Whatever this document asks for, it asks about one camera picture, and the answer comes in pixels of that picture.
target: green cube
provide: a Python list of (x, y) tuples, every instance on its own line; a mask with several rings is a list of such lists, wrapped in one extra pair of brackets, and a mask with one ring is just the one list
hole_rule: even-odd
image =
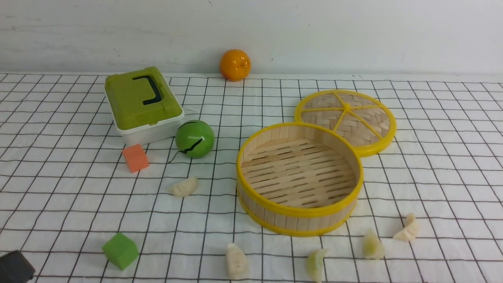
[(139, 255), (133, 240), (122, 233), (117, 233), (101, 249), (107, 259), (120, 270), (125, 270)]

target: bamboo steamer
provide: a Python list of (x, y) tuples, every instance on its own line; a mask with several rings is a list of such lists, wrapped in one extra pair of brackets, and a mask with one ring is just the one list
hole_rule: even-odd
[(353, 91), (328, 90), (302, 99), (295, 122), (327, 128), (344, 138), (360, 157), (385, 150), (396, 134), (396, 121), (380, 101)]
[(354, 148), (309, 123), (281, 123), (252, 135), (237, 156), (236, 189), (248, 215), (273, 232), (317, 236), (342, 225), (363, 184)]

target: toy orange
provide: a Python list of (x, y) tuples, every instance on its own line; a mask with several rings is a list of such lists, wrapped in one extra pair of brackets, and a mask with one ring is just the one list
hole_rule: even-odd
[(251, 65), (250, 58), (243, 50), (231, 49), (220, 60), (220, 73), (229, 81), (237, 82), (248, 77)]

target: yellow rim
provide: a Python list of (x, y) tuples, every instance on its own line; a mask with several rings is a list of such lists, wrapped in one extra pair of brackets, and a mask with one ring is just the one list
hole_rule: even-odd
[[(302, 110), (302, 108), (304, 108), (304, 105), (308, 101), (310, 101), (311, 99), (313, 99), (313, 98), (315, 98), (317, 96), (320, 96), (320, 95), (332, 94), (332, 93), (339, 100), (341, 100), (341, 101), (342, 101), (342, 99), (340, 98), (339, 95), (337, 95), (337, 93), (350, 94), (350, 95), (354, 95), (354, 96), (363, 97), (363, 98), (365, 98), (365, 99), (367, 99), (367, 100), (375, 103), (376, 106), (356, 106), (356, 107), (351, 107), (349, 109), (344, 109), (344, 108), (316, 108), (316, 109)], [(360, 118), (353, 111), (351, 111), (351, 110), (354, 110), (354, 109), (364, 109), (364, 108), (380, 108), (380, 109), (382, 109), (384, 111), (384, 113), (386, 113), (386, 115), (389, 118), (389, 131), (388, 131), (388, 134), (386, 136), (380, 136), (379, 134), (377, 134), (377, 132), (367, 122), (365, 122), (362, 118)], [(328, 91), (321, 91), (321, 92), (313, 93), (313, 94), (311, 94), (309, 96), (306, 96), (304, 99), (302, 99), (300, 101), (300, 103), (297, 105), (297, 107), (295, 108), (295, 115), (294, 115), (295, 122), (303, 123), (302, 118), (301, 118), (301, 114), (303, 112), (319, 111), (319, 110), (325, 110), (325, 111), (326, 110), (338, 110), (338, 111), (342, 111), (343, 112), (342, 115), (339, 117), (339, 120), (337, 121), (336, 126), (333, 129), (334, 132), (336, 131), (337, 127), (339, 126), (339, 123), (342, 120), (342, 117), (344, 115), (347, 115), (347, 113), (349, 113), (349, 114), (355, 116), (364, 125), (366, 125), (377, 137), (379, 137), (380, 140), (377, 143), (374, 143), (374, 144), (371, 144), (371, 145), (368, 145), (368, 146), (354, 147), (354, 146), (350, 145), (351, 148), (353, 148), (355, 150), (355, 152), (357, 153), (357, 155), (359, 157), (371, 156), (371, 155), (378, 154), (379, 152), (385, 150), (393, 142), (393, 138), (394, 138), (394, 136), (396, 134), (396, 120), (395, 120), (395, 117), (393, 116), (393, 113), (391, 113), (391, 111), (384, 104), (382, 104), (379, 100), (376, 100), (373, 97), (370, 97), (370, 96), (365, 95), (363, 93), (354, 92), (354, 91), (346, 91), (346, 90), (328, 90)]]
[[(241, 160), (241, 157), (243, 155), (243, 150), (246, 148), (246, 146), (248, 145), (248, 143), (251, 140), (253, 140), (259, 134), (261, 134), (265, 131), (268, 131), (270, 129), (277, 128), (277, 127), (282, 127), (282, 126), (303, 126), (303, 127), (316, 128), (316, 129), (322, 130), (324, 132), (327, 132), (327, 133), (335, 136), (336, 138), (341, 140), (345, 145), (347, 145), (348, 148), (350, 149), (350, 151), (352, 152), (352, 154), (356, 157), (356, 160), (358, 162), (358, 170), (360, 171), (360, 178), (358, 179), (358, 182), (355, 185), (355, 188), (353, 189), (353, 191), (349, 195), (347, 195), (345, 198), (341, 199), (340, 201), (338, 201), (336, 203), (333, 203), (328, 206), (317, 207), (317, 208), (298, 208), (298, 207), (284, 206), (284, 205), (277, 204), (273, 201), (270, 201), (270, 200), (266, 199), (265, 197), (261, 196), (260, 194), (258, 194), (246, 182), (245, 177), (243, 175), (243, 172), (241, 170), (241, 166), (239, 165), (240, 164), (239, 161)], [(290, 216), (290, 217), (322, 217), (325, 215), (331, 215), (331, 214), (345, 208), (353, 200), (358, 198), (358, 195), (360, 194), (360, 190), (363, 185), (363, 165), (362, 165), (360, 158), (356, 154), (354, 148), (345, 139), (343, 139), (342, 137), (340, 137), (338, 134), (334, 133), (333, 131), (330, 131), (322, 126), (313, 125), (313, 124), (309, 124), (309, 123), (303, 123), (303, 122), (275, 124), (275, 125), (263, 128), (263, 129), (257, 131), (256, 133), (254, 133), (251, 137), (249, 137), (244, 142), (244, 144), (239, 149), (239, 153), (237, 154), (237, 160), (236, 160), (236, 170), (237, 170), (237, 180), (236, 181), (240, 182), (241, 186), (243, 187), (243, 190), (245, 191), (245, 193), (248, 194), (248, 196), (251, 199), (253, 199), (256, 203), (263, 206), (265, 209), (268, 209), (272, 212), (275, 212), (275, 213), (278, 213), (281, 215)]]
[(238, 190), (236, 190), (236, 191), (237, 191), (237, 198), (239, 199), (239, 203), (241, 203), (241, 207), (243, 207), (243, 210), (246, 212), (246, 214), (248, 214), (248, 216), (253, 221), (255, 221), (258, 225), (266, 228), (267, 230), (269, 230), (271, 232), (290, 236), (290, 237), (313, 237), (313, 236), (320, 236), (320, 235), (324, 235), (326, 233), (332, 232), (333, 230), (339, 228), (342, 224), (344, 224), (344, 222), (346, 222), (349, 219), (349, 217), (351, 216), (351, 214), (353, 214), (353, 211), (356, 208), (356, 203), (355, 203), (353, 208), (349, 211), (348, 215), (344, 216), (344, 218), (341, 221), (337, 222), (335, 225), (330, 226), (328, 228), (314, 230), (314, 231), (295, 231), (295, 230), (278, 228), (278, 227), (271, 225), (269, 223), (266, 223), (265, 221), (258, 218), (254, 213), (252, 213), (248, 209), (248, 207), (246, 207), (246, 205), (244, 205), (243, 200), (241, 199), (241, 195), (239, 194), (239, 191)]

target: black handle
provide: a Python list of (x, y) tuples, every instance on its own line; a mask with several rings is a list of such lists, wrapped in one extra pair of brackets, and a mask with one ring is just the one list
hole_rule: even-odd
[(154, 93), (155, 93), (155, 97), (152, 99), (144, 100), (143, 105), (156, 103), (156, 102), (159, 102), (162, 100), (162, 97), (160, 96), (159, 88), (155, 85), (154, 80), (150, 76), (141, 76), (141, 77), (133, 78), (133, 80), (139, 80), (139, 79), (147, 79), (148, 82), (150, 83), (150, 86), (152, 87), (152, 90), (154, 90)]

